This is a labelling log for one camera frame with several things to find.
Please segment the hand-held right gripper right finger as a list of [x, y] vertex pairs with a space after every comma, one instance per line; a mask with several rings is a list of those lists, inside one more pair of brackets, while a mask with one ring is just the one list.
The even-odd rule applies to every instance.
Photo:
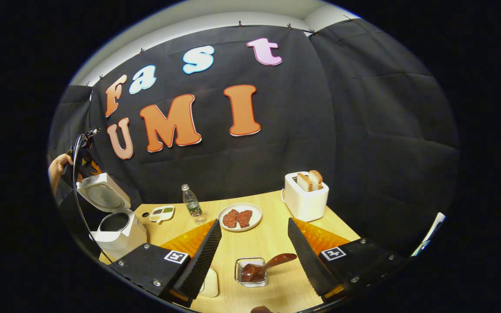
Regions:
[[288, 220], [288, 236], [310, 284], [324, 300], [363, 293], [406, 262], [374, 240], [347, 240], [295, 218]]

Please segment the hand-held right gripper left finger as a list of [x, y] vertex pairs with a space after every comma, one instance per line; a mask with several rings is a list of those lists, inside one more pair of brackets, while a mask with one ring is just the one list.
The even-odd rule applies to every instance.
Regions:
[[216, 219], [161, 246], [142, 244], [109, 267], [155, 297], [190, 307], [220, 240]]

